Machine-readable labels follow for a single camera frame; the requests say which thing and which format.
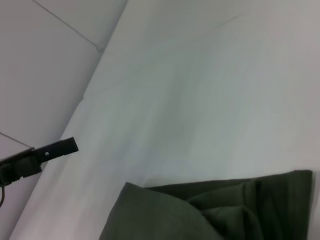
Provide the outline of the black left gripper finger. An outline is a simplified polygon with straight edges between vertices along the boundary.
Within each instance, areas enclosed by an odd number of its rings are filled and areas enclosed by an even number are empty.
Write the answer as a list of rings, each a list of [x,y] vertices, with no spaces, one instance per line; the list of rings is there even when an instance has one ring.
[[[75,139],[70,137],[38,148],[33,151],[33,154],[39,163],[44,163],[78,151],[79,148]]]

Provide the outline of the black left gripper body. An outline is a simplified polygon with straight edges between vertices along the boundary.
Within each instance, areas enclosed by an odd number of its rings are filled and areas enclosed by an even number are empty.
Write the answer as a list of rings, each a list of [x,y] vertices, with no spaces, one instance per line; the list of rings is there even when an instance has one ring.
[[[34,148],[27,149],[0,161],[0,185],[8,186],[41,171],[37,151]]]

